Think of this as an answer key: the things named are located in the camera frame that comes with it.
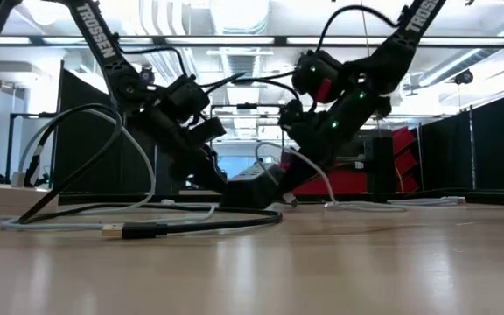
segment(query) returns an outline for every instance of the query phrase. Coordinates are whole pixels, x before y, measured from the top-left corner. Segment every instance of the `wooden table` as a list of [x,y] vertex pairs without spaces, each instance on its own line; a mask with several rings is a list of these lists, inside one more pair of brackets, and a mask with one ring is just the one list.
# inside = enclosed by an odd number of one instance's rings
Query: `wooden table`
[[284,218],[144,241],[0,231],[0,315],[504,314],[504,206]]

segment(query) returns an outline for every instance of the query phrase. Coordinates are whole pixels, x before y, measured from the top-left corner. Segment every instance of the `ceiling light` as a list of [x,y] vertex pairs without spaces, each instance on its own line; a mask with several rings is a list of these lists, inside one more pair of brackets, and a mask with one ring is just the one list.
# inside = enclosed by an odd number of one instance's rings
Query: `ceiling light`
[[26,37],[12,37],[12,36],[2,36],[0,37],[0,45],[28,45],[31,43],[31,40]]
[[50,45],[78,45],[86,44],[87,42],[83,37],[47,37],[42,40]]
[[236,129],[254,129],[256,127],[255,118],[236,118],[233,120]]
[[[386,38],[363,38],[363,37],[325,37],[323,44],[327,45],[380,45]],[[288,37],[288,45],[317,45],[320,37]]]
[[120,44],[152,45],[153,44],[153,40],[151,38],[122,37],[122,38],[120,38]]
[[279,115],[217,115],[219,119],[237,119],[237,118],[279,118]]
[[223,50],[223,51],[207,51],[209,56],[271,56],[272,51],[241,51],[241,50]]
[[449,46],[466,46],[466,45],[499,45],[504,46],[504,38],[422,38],[419,45],[449,45]]
[[186,45],[269,45],[275,41],[272,37],[263,36],[212,36],[212,37],[167,37],[167,44]]
[[24,0],[24,7],[31,14],[32,19],[38,25],[50,25],[58,20],[58,17],[68,16],[69,9],[59,3],[47,1]]

